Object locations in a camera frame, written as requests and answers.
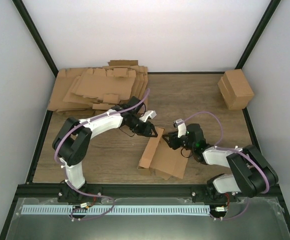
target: gray floor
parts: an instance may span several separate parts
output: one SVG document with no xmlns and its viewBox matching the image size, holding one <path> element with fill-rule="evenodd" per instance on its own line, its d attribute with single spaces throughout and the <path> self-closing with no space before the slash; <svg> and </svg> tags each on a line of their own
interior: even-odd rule
<svg viewBox="0 0 290 240">
<path fill-rule="evenodd" d="M 282 210 L 275 199 L 253 198 L 244 215 L 223 222 L 213 221 L 208 216 L 153 215 L 105 216 L 97 220 L 71 222 L 66 215 L 21 215 L 23 203 L 26 200 L 20 199 L 8 240 L 290 239 Z M 50 204 L 50 199 L 41 199 L 39 204 Z M 236 215 L 243 208 L 243 204 L 231 203 L 228 214 Z"/>
</svg>

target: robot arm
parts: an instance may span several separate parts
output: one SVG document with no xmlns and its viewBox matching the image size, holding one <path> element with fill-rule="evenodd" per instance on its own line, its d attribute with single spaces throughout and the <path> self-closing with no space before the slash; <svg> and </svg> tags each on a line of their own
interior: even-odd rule
<svg viewBox="0 0 290 240">
<path fill-rule="evenodd" d="M 230 168 L 232 174 L 221 174 L 207 181 L 208 194 L 217 198 L 228 192 L 243 193 L 252 198 L 266 189 L 266 182 L 252 165 L 238 152 L 248 155 L 265 174 L 269 185 L 278 182 L 278 176 L 260 151 L 253 145 L 235 150 L 212 146 L 206 143 L 203 131 L 197 123 L 187 127 L 182 119 L 174 122 L 177 131 L 163 135 L 163 139 L 172 149 L 183 147 L 191 150 L 196 161 L 205 165 L 220 165 Z"/>
<path fill-rule="evenodd" d="M 81 123 L 87 122 L 84 126 L 73 132 L 73 135 L 76 136 L 75 139 L 68 137 L 65 140 L 58 152 L 59 160 L 63 163 L 62 168 L 66 170 L 68 181 L 76 189 L 80 189 L 85 184 L 81 161 L 86 156 L 89 141 L 95 136 L 124 125 L 128 126 L 137 135 L 145 137 L 158 136 L 154 125 L 147 121 L 156 116 L 155 111 L 146 111 L 142 117 L 138 117 L 137 113 L 142 107 L 140 105 L 132 110 L 119 113 L 119 111 L 130 108 L 139 102 L 139 99 L 132 97 L 127 104 L 116 105 L 102 114 L 102 116 L 80 120 L 70 117 L 66 120 L 52 144 L 54 149 L 58 147 L 60 141 L 71 129 Z"/>
</svg>

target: wooden table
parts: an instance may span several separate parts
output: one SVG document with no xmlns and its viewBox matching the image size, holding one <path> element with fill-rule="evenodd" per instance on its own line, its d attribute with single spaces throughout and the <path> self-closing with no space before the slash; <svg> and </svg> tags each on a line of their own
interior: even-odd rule
<svg viewBox="0 0 290 240">
<path fill-rule="evenodd" d="M 199 111 L 214 113 L 224 129 L 223 147 L 244 147 L 251 144 L 247 125 L 241 110 L 228 110 L 218 89 L 220 74 L 151 74 L 149 85 L 149 110 L 157 116 L 151 122 L 168 131 L 174 131 L 172 123 L 185 119 Z M 74 116 L 78 119 L 90 117 Z M 64 180 L 63 170 L 53 160 L 51 144 L 67 115 L 54 113 L 34 175 L 34 183 L 58 183 Z M 201 114 L 188 121 L 199 123 L 208 143 L 214 144 L 220 137 L 220 127 L 208 114 Z M 129 137 L 118 129 L 105 132 L 90 142 L 83 160 L 84 176 L 88 183 L 102 184 L 205 184 L 210 178 L 229 173 L 227 168 L 203 165 L 190 158 L 183 179 L 174 177 L 163 180 L 157 176 L 142 176 L 137 171 L 148 138 Z"/>
</svg>

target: purple cable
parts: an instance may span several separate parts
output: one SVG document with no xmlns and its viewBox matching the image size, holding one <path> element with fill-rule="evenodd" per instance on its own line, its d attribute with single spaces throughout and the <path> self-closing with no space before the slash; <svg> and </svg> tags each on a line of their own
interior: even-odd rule
<svg viewBox="0 0 290 240">
<path fill-rule="evenodd" d="M 74 131 L 76 131 L 77 129 L 79 129 L 81 126 L 84 126 L 84 125 L 87 124 L 88 122 L 92 122 L 92 121 L 94 121 L 94 120 L 100 119 L 100 118 L 105 117 L 105 116 L 111 116 L 111 115 L 120 114 L 120 113 L 127 112 L 127 111 L 129 111 L 129 110 L 132 110 L 132 109 L 138 107 L 139 105 L 141 105 L 141 104 L 145 101 L 145 99 L 148 97 L 149 93 L 150 93 L 150 89 L 148 88 L 148 89 L 146 89 L 146 91 L 145 91 L 145 93 L 144 93 L 144 97 L 143 97 L 143 99 L 142 99 L 139 103 L 137 103 L 136 105 L 134 105 L 134 106 L 132 106 L 132 107 L 129 107 L 129 108 L 127 108 L 127 109 L 123 109 L 123 110 L 121 110 L 121 111 L 110 112 L 109 114 L 107 114 L 107 113 L 103 113 L 103 114 L 98 115 L 98 116 L 90 117 L 90 118 L 88 118 L 89 121 L 87 120 L 87 121 L 82 122 L 82 123 L 78 124 L 77 126 L 73 127 L 73 128 L 72 128 L 68 133 L 66 133 L 66 135 L 65 135 L 65 136 L 62 138 L 62 140 L 59 142 L 59 144 L 58 144 L 58 146 L 57 146 L 57 148 L 56 148 L 56 150 L 55 150 L 54 160 L 55 160 L 58 164 L 61 164 L 62 166 L 65 165 L 64 163 L 62 163 L 62 162 L 58 159 L 58 153 L 59 153 L 59 150 L 60 150 L 61 146 L 64 144 L 65 140 L 66 140 L 66 139 L 67 139 L 67 138 L 68 138 L 68 137 L 69 137 L 69 136 L 70 136 Z M 91 217 L 91 218 L 88 218 L 88 219 L 86 219 L 86 220 L 91 220 L 91 219 L 96 219 L 96 218 L 102 217 L 102 216 L 106 215 L 107 213 L 109 213 L 110 211 L 112 211 L 112 209 L 113 209 L 114 206 L 115 206 L 115 200 L 114 200 L 112 197 L 110 197 L 110 196 L 94 195 L 94 194 L 85 193 L 85 192 L 82 192 L 82 191 L 76 189 L 76 188 L 71 184 L 70 181 L 66 181 L 66 183 L 68 184 L 68 186 L 69 186 L 71 189 L 73 189 L 74 191 L 78 192 L 79 194 L 82 194 L 82 195 L 85 195 L 85 196 L 88 196 L 88 197 L 108 198 L 108 199 L 113 200 L 113 205 L 112 205 L 112 207 L 111 207 L 109 210 L 107 210 L 106 212 L 104 212 L 104 213 L 102 213 L 102 214 L 100 214 L 100 215 L 98 215 L 98 216 Z"/>
<path fill-rule="evenodd" d="M 233 149 L 233 148 L 226 148 L 226 147 L 218 147 L 217 146 L 216 149 L 224 150 L 224 151 L 231 151 L 231 152 L 237 153 L 237 154 L 241 155 L 243 158 L 245 158 L 248 162 L 250 162 L 255 167 L 255 169 L 257 169 L 257 171 L 260 173 L 260 175 L 263 177 L 263 179 L 266 183 L 266 189 L 262 193 L 266 194 L 269 191 L 270 184 L 269 184 L 269 181 L 268 181 L 265 173 L 261 170 L 260 167 L 258 167 L 258 165 L 248 155 L 246 155 L 246 154 L 244 154 L 236 149 Z"/>
<path fill-rule="evenodd" d="M 249 204 L 250 204 L 250 201 L 249 201 L 249 198 L 247 198 L 246 207 L 244 208 L 244 210 L 241 213 L 239 213 L 239 214 L 237 214 L 235 216 L 232 216 L 232 217 L 223 218 L 223 221 L 233 220 L 233 219 L 239 218 L 241 215 L 243 215 L 247 211 L 247 209 L 249 207 Z M 210 217 L 213 218 L 213 219 L 219 219 L 219 218 L 216 218 L 216 217 L 212 216 L 211 214 L 210 214 Z"/>
<path fill-rule="evenodd" d="M 199 114 L 209 114 L 209 115 L 213 116 L 213 117 L 217 120 L 217 122 L 218 122 L 218 124 L 219 124 L 219 126 L 220 126 L 220 139 L 218 140 L 218 142 L 215 143 L 215 146 L 218 145 L 218 144 L 222 141 L 222 139 L 223 139 L 223 134 L 224 134 L 224 133 L 223 133 L 223 126 L 221 125 L 220 120 L 219 120 L 219 119 L 216 117 L 216 115 L 214 115 L 213 113 L 211 113 L 211 112 L 209 112 L 209 111 L 199 111 L 199 112 L 197 112 L 197 113 L 191 115 L 190 117 L 186 118 L 185 120 L 183 120 L 183 121 L 180 122 L 179 124 L 185 123 L 185 122 L 188 121 L 189 119 L 191 119 L 191 118 L 193 118 L 194 116 L 199 115 Z"/>
</svg>

